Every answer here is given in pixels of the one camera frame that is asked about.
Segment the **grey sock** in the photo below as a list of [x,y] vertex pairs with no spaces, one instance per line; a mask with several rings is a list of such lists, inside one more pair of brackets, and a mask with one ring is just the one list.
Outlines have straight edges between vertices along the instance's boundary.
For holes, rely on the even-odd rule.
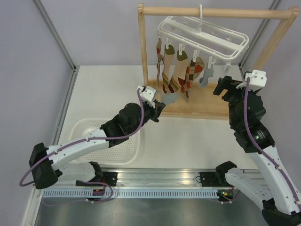
[[161,94],[161,102],[165,105],[170,105],[174,103],[179,97],[178,93],[162,93]]
[[198,81],[198,87],[204,88],[208,85],[209,78],[214,76],[214,68],[211,66],[210,68],[206,67],[204,69],[203,77],[201,77]]

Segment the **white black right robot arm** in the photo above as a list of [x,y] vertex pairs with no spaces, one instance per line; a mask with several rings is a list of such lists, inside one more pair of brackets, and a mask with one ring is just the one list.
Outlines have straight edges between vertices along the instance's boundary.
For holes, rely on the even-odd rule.
[[299,226],[301,224],[301,193],[288,176],[278,155],[276,144],[261,118],[266,113],[257,91],[251,89],[251,79],[245,82],[229,76],[220,78],[214,95],[226,93],[230,128],[240,147],[253,160],[267,188],[254,182],[231,161],[215,168],[215,181],[238,189],[261,210],[270,226]]

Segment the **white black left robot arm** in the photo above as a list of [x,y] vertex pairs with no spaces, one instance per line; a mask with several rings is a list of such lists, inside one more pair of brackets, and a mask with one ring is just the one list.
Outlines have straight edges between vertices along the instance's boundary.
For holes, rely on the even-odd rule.
[[157,100],[154,103],[154,106],[144,101],[140,104],[129,103],[99,128],[69,143],[48,147],[43,143],[36,144],[29,158],[32,184],[36,189],[48,188],[63,176],[63,167],[67,163],[129,140],[149,120],[158,122],[166,105]]

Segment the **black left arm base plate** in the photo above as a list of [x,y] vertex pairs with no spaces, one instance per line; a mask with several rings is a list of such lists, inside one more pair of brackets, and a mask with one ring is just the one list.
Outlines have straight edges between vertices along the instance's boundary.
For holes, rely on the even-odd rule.
[[101,179],[94,177],[88,182],[77,180],[75,186],[105,186],[115,187],[118,180],[117,172],[104,172]]

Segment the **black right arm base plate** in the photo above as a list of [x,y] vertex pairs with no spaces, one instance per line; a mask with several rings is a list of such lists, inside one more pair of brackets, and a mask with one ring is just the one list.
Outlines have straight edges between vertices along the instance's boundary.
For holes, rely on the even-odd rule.
[[213,171],[199,172],[200,182],[203,187],[218,187],[220,183]]

